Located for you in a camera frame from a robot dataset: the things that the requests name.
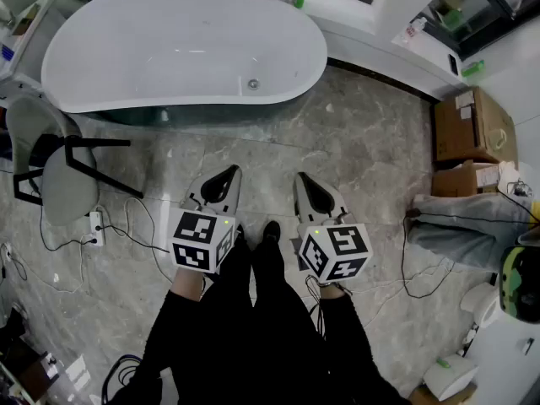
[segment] cardboard box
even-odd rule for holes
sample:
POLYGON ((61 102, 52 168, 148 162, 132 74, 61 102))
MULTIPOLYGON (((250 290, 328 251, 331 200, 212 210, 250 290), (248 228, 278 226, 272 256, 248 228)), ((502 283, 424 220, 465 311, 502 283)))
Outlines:
POLYGON ((426 386, 418 386, 408 397, 413 405, 460 405, 467 403, 467 400, 476 391, 476 386, 471 383, 463 390, 456 393, 454 396, 449 397, 445 401, 439 402, 439 400, 433 396, 429 388, 426 386))
POLYGON ((480 88, 435 105, 435 160, 475 159, 517 164, 512 118, 480 88), (497 148, 504 131, 506 142, 497 148))
POLYGON ((467 160, 460 168, 433 174, 431 195, 436 197, 470 197, 496 192, 500 173, 498 165, 474 164, 467 160))

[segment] chair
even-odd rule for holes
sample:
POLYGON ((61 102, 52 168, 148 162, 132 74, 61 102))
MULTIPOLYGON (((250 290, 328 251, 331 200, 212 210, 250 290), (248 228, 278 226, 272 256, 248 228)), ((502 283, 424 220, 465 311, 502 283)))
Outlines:
POLYGON ((88 214, 100 197, 98 181, 103 181, 134 197, 139 191, 100 173, 92 154, 94 147, 129 146, 129 140, 82 138, 77 123, 34 96, 13 100, 6 115, 13 146, 13 192, 15 198, 42 205, 51 225, 65 225, 88 214), (32 148, 41 134, 60 133, 64 145, 45 162, 42 169, 30 170, 32 148), (34 178, 41 176, 41 188, 34 178), (40 197, 24 193, 20 183, 29 181, 40 197))

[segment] bathtub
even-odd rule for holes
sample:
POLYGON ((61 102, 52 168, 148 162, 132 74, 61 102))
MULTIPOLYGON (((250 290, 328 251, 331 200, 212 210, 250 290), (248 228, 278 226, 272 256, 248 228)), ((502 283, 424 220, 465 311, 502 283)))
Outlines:
POLYGON ((41 82, 65 112, 272 104, 327 63, 315 23, 277 0, 94 0, 49 45, 41 82))

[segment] gray tile floor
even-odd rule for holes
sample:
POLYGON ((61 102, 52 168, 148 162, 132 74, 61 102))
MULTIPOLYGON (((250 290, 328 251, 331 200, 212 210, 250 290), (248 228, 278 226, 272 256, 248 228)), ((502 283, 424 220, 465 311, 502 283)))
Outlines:
MULTIPOLYGON (((136 112, 131 116, 138 121, 136 112)), ((95 156, 100 170, 143 188, 144 204, 156 223, 154 244, 165 244, 169 207, 184 197, 199 172, 238 164, 243 170, 238 217, 248 239, 255 244, 269 219, 282 225, 286 278, 311 307, 306 274, 298 271, 288 240, 296 236, 298 224, 294 174, 307 171, 338 187, 369 231, 375 256, 365 273, 347 286, 381 373, 407 395, 438 356, 458 350, 473 322, 460 311, 459 302, 486 274, 455 267, 437 292, 422 300, 408 298, 399 280, 402 217, 414 194, 429 193, 427 103, 329 67, 312 90, 287 104, 171 107, 167 115, 156 116, 152 128, 76 118, 86 137, 132 140, 131 148, 97 149, 95 156)), ((10 166, 0 163, 5 170, 10 166)), ((150 242, 152 227, 143 209, 129 202, 126 218, 128 196, 107 185, 101 189, 100 205, 113 224, 124 229, 129 225, 136 238, 150 242)), ((7 265, 2 309, 5 312, 13 300, 22 301, 30 314, 28 340, 54 353, 66 368, 83 357, 89 381, 77 384, 64 375, 51 389, 53 402, 99 403, 101 383, 113 362, 121 354, 142 354, 168 283, 150 250, 110 229, 104 248, 83 249, 82 264, 77 245, 46 251, 39 235, 40 209, 14 200, 10 174, 0 172, 0 191, 0 241, 13 246, 28 271, 23 282, 14 265, 7 265)), ((87 234, 89 221, 56 228, 44 220, 43 228, 47 243, 54 246, 87 234)), ((172 277, 170 261, 157 256, 172 277)), ((425 293, 450 265, 408 245, 405 274, 416 275, 408 286, 425 293)), ((251 292, 255 298, 254 286, 251 292)))

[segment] white cube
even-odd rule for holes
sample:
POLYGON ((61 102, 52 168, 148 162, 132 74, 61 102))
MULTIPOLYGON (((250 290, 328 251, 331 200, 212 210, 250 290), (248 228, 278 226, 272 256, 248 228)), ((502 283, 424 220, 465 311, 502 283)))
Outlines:
POLYGON ((363 224, 308 227, 299 256, 319 282, 355 278, 373 256, 363 224))
POLYGON ((167 240, 173 264, 215 273, 235 243, 235 226, 230 216, 171 208, 167 240))

